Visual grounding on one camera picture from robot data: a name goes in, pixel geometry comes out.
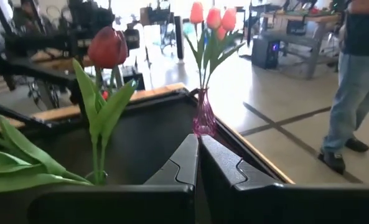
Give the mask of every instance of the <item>shoe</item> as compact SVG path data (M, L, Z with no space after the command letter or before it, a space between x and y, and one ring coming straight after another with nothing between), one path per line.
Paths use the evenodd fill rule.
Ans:
M345 146L355 152L367 152L369 150L369 146L356 138L351 138L347 140Z
M324 152L323 150L321 150L319 154L319 160L327 164L329 168L331 168L335 172L338 172L339 174L343 175L343 173L345 172L345 161L343 160L343 157L340 153Z

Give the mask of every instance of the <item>gray floor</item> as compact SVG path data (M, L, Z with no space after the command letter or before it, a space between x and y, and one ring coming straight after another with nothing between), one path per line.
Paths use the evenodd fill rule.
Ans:
M150 52L158 51L150 47ZM183 64L177 63L175 55L170 56L174 51L168 47L165 55L152 54L150 70L142 63L143 50L131 53L126 63L138 57L148 90L177 82L196 88L199 80L191 52L185 51ZM316 78L307 81L302 79L301 70L295 68L286 75L262 70L234 54L211 79L209 97L213 110L296 183L369 183L369 152L361 155L345 151L348 169L344 176L316 159L327 131L337 74L322 65L317 68ZM0 95L0 104L24 114L39 111L27 97L25 87ZM369 116L357 137L369 144Z

